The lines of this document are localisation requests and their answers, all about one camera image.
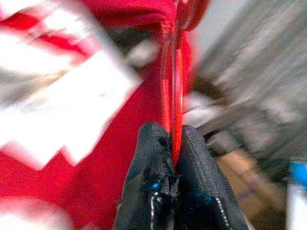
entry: red fabric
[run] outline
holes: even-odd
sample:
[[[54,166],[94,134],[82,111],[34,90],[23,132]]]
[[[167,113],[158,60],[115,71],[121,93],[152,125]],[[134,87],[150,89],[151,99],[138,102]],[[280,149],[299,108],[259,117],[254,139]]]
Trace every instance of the red fabric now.
[[[83,2],[108,26],[173,22],[175,17],[175,6],[169,0]],[[191,61],[187,39],[182,55],[184,92],[187,92]],[[170,75],[170,60],[168,63],[167,74]],[[146,122],[162,122],[159,69],[160,60],[147,67],[145,81],[118,112],[93,153],[77,166],[70,166],[63,152],[59,152],[43,170],[34,171],[0,151],[0,196],[42,199],[64,208],[76,228],[94,223],[101,229],[111,229],[135,151],[138,129]]]

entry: gloved finger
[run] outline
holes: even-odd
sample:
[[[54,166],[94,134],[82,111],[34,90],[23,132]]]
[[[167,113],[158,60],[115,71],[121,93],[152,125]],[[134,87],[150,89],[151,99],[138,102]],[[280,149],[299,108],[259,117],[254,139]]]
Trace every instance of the gloved finger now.
[[[176,229],[248,229],[227,178],[210,156],[204,138],[191,126],[182,128],[177,170]]]
[[[169,135],[157,123],[147,123],[139,130],[114,229],[172,228],[174,182]]]

